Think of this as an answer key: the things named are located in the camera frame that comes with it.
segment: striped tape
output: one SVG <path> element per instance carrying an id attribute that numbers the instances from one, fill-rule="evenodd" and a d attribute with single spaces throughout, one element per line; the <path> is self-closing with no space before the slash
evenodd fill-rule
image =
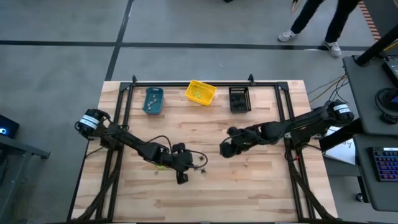
<path id="1" fill-rule="evenodd" d="M 371 30 L 371 33 L 373 35 L 373 38 L 375 41 L 380 40 L 380 34 L 379 31 L 377 30 L 376 26 L 374 25 L 373 19 L 368 11 L 368 9 L 366 8 L 366 5 L 363 1 L 360 1 L 358 3 L 359 8 L 362 11 L 363 16 L 365 17 L 366 23 L 369 26 L 369 29 Z"/>

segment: blue container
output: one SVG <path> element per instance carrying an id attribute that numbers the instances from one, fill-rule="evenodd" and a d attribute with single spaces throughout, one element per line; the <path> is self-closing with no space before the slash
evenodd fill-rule
<path id="1" fill-rule="evenodd" d="M 160 114 L 163 105 L 163 89 L 149 87 L 146 92 L 147 95 L 145 96 L 144 107 L 142 107 L 142 109 L 147 114 Z"/>

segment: rgb keyboard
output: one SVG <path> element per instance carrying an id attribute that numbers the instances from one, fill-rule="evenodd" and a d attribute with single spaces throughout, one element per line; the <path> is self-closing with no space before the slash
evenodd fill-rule
<path id="1" fill-rule="evenodd" d="M 398 182 L 398 148 L 374 147 L 376 177 L 381 182 Z"/>

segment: shoe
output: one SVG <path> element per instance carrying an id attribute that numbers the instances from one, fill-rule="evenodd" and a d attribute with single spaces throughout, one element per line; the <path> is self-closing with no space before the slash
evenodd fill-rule
<path id="1" fill-rule="evenodd" d="M 341 56 L 341 49 L 338 46 L 337 42 L 328 43 L 325 40 L 323 41 L 323 45 L 326 46 L 329 50 L 329 53 L 333 57 L 340 57 Z"/>
<path id="2" fill-rule="evenodd" d="M 278 36 L 278 40 L 281 42 L 286 42 L 292 38 L 296 38 L 297 36 L 299 36 L 298 34 L 293 33 L 293 31 L 288 30 L 286 32 L 284 32 L 283 34 Z"/>

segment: black container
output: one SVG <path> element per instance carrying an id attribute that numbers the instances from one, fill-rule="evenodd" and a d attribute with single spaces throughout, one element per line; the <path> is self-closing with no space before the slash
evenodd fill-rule
<path id="1" fill-rule="evenodd" d="M 232 113 L 246 113 L 251 111 L 248 87 L 230 87 L 229 104 Z"/>

